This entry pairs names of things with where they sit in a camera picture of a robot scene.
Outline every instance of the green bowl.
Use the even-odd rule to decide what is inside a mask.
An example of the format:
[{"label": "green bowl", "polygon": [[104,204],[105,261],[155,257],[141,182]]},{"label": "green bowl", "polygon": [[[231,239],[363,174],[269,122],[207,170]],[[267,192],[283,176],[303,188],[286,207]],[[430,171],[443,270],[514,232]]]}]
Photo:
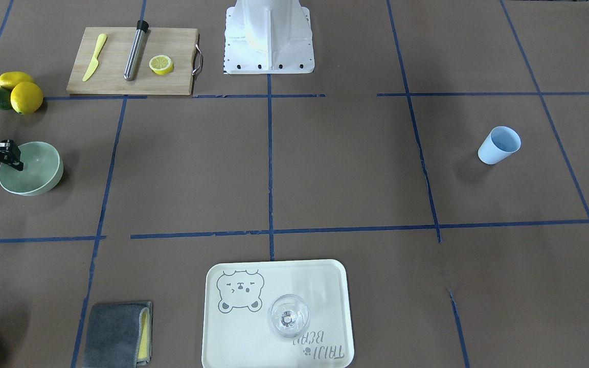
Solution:
[{"label": "green bowl", "polygon": [[10,193],[37,196],[55,187],[63,176],[63,160],[51,144],[28,142],[19,147],[21,172],[8,165],[0,166],[0,184]]}]

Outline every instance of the yellow knife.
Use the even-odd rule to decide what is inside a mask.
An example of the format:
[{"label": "yellow knife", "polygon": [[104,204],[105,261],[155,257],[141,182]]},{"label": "yellow knife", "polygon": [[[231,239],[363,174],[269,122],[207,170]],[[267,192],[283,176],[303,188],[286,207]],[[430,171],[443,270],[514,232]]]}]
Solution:
[{"label": "yellow knife", "polygon": [[101,33],[101,35],[97,37],[97,45],[94,47],[94,54],[92,54],[92,59],[90,59],[90,65],[88,66],[88,70],[86,70],[86,75],[83,76],[84,82],[92,76],[92,73],[94,73],[95,70],[97,70],[97,67],[99,66],[97,57],[99,56],[101,48],[103,47],[103,44],[105,44],[107,38],[108,36],[106,33]]}]

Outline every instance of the white tray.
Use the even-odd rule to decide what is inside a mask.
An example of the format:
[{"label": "white tray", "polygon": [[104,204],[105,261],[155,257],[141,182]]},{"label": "white tray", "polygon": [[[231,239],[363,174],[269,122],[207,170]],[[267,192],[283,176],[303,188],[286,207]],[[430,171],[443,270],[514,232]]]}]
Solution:
[{"label": "white tray", "polygon": [[[285,294],[303,298],[310,311],[299,338],[278,336],[268,322],[269,307]],[[220,263],[208,271],[204,368],[344,368],[353,354],[347,273],[340,262]]]}]

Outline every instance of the yellow lemon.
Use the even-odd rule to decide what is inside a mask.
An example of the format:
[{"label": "yellow lemon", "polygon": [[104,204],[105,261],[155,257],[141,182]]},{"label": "yellow lemon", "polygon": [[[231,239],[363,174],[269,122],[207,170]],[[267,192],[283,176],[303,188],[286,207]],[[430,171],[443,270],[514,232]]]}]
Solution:
[{"label": "yellow lemon", "polygon": [[31,114],[44,100],[40,87],[31,82],[21,82],[10,93],[10,105],[20,114]]},{"label": "yellow lemon", "polygon": [[149,67],[158,75],[165,75],[174,70],[174,64],[171,62],[170,56],[157,55],[149,61]]},{"label": "yellow lemon", "polygon": [[24,72],[7,72],[0,75],[0,87],[9,91],[12,91],[21,82],[35,83],[33,77]]}]

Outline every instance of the glass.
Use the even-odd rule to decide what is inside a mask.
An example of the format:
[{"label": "glass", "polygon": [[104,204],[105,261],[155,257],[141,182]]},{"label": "glass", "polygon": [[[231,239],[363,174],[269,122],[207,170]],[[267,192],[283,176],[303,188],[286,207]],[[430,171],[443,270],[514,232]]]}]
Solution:
[{"label": "glass", "polygon": [[281,337],[298,337],[306,331],[309,322],[308,305],[297,295],[283,295],[269,308],[269,324]]}]

